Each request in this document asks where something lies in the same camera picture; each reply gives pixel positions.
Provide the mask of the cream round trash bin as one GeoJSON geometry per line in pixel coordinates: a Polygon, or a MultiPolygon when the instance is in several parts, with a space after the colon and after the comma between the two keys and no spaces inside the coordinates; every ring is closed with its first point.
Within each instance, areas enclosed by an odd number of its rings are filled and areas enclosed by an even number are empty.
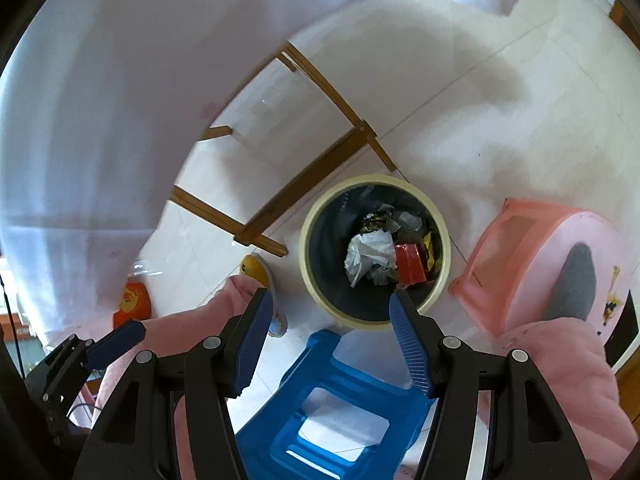
{"type": "Polygon", "coordinates": [[[451,243],[435,203],[405,180],[365,174],[318,198],[300,231],[299,264],[314,301],[354,330],[390,326],[406,292],[425,313],[449,278],[451,243]]]}

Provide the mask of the orange toy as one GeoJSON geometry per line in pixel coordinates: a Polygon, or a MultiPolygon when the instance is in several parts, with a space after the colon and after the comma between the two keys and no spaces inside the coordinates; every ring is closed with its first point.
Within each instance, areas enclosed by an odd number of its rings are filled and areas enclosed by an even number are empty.
{"type": "Polygon", "coordinates": [[[119,328],[130,320],[145,321],[151,316],[151,299],[145,284],[128,282],[122,293],[118,310],[113,314],[113,328],[119,328]]]}

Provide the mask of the pink trouser leg right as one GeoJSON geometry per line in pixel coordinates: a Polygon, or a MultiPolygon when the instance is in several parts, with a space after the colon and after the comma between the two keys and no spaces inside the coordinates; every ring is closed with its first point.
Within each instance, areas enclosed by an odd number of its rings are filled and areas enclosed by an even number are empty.
{"type": "Polygon", "coordinates": [[[620,407],[615,375],[593,327],[578,318],[522,325],[492,344],[504,356],[521,349],[558,400],[585,455],[592,478],[609,479],[638,442],[620,407]]]}

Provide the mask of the blue plastic stool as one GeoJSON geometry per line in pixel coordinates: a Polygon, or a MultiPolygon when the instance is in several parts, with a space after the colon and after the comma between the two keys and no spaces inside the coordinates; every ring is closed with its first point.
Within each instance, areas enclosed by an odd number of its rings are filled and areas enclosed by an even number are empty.
{"type": "Polygon", "coordinates": [[[235,436],[250,479],[391,479],[434,401],[334,356],[341,336],[312,334],[279,388],[235,436]]]}

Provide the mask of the yellow slipper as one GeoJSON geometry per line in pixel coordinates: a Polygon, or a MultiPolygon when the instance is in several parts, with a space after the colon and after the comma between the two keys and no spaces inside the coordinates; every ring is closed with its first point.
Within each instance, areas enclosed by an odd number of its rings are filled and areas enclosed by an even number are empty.
{"type": "Polygon", "coordinates": [[[273,314],[269,325],[268,335],[273,338],[281,338],[288,330],[288,320],[279,307],[274,279],[265,260],[252,252],[246,255],[240,263],[240,274],[256,281],[260,287],[270,291],[273,303],[273,314]]]}

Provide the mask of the grey sock foot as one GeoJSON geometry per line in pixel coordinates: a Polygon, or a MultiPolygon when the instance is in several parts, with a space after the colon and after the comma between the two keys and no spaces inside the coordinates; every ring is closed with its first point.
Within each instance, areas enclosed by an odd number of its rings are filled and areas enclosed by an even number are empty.
{"type": "Polygon", "coordinates": [[[577,318],[585,321],[597,293],[592,253],[586,244],[576,244],[568,253],[552,289],[544,320],[577,318]]]}

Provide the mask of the pink plastic stool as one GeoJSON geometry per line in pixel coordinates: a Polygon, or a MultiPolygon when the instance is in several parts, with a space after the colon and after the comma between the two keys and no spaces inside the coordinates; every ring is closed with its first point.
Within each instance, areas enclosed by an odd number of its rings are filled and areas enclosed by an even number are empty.
{"type": "Polygon", "coordinates": [[[622,233],[593,211],[509,198],[484,231],[451,296],[491,339],[539,321],[570,250],[585,244],[596,272],[587,316],[607,341],[630,291],[631,265],[622,233]]]}

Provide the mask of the red box in bin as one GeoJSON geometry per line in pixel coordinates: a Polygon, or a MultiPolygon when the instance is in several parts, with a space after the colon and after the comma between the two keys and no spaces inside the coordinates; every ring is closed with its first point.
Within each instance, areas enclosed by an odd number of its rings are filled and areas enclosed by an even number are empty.
{"type": "Polygon", "coordinates": [[[416,244],[397,244],[395,255],[401,286],[407,287],[427,281],[420,250],[416,244]]]}

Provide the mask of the white pink tablecloth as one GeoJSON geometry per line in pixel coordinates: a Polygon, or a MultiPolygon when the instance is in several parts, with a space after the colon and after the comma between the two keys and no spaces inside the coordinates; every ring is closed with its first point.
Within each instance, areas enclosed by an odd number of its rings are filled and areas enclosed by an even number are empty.
{"type": "Polygon", "coordinates": [[[355,1],[1,0],[1,249],[42,340],[118,305],[202,132],[355,1]]]}

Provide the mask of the white crumpled paper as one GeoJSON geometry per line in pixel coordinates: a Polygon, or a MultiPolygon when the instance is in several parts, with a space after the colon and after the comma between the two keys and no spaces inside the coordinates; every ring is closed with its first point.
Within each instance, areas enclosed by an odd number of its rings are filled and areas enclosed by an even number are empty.
{"type": "Polygon", "coordinates": [[[347,247],[344,267],[351,288],[363,278],[375,285],[393,281],[397,268],[392,234],[377,230],[354,236],[347,247]]]}

